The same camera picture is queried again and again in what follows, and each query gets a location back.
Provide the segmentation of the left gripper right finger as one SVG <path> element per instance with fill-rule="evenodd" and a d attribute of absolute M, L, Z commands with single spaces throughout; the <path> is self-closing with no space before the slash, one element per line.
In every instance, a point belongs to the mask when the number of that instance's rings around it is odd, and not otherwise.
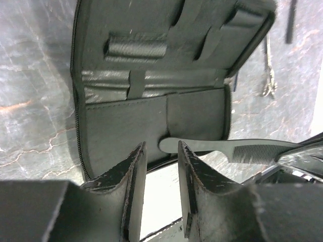
<path fill-rule="evenodd" d="M 322 183 L 278 172 L 239 184 L 178 144 L 189 241 L 322 241 Z"/>

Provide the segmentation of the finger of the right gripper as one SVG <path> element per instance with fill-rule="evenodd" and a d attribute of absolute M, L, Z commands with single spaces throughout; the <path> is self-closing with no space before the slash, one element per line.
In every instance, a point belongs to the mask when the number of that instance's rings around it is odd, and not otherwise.
<path fill-rule="evenodd" d="M 299 144 L 299 148 L 281 154 L 278 164 L 322 176 L 322 133 Z"/>

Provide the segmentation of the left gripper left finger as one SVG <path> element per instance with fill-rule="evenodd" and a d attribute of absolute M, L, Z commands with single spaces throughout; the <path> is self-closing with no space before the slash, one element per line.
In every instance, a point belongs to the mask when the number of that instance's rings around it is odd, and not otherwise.
<path fill-rule="evenodd" d="M 146 147 L 98 177 L 1 181 L 1 241 L 139 241 Z"/>

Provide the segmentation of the black hair comb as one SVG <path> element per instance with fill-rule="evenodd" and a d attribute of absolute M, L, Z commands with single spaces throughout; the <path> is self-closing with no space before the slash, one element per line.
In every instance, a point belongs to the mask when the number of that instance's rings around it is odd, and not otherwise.
<path fill-rule="evenodd" d="M 158 147 L 165 153 L 175 154 L 180 141 L 195 153 L 219 151 L 225 154 L 230 163 L 264 165 L 274 165 L 279 155 L 301 147 L 297 143 L 267 139 L 203 141 L 172 137 L 161 140 Z"/>

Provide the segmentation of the black zip tool case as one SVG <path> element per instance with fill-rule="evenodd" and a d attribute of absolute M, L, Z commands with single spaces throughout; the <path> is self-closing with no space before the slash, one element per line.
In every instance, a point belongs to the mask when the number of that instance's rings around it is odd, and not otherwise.
<path fill-rule="evenodd" d="M 71 78 L 85 179 L 141 142 L 147 171 L 177 161 L 165 138 L 226 140 L 225 79 L 248 60 L 276 17 L 275 1 L 78 1 Z"/>

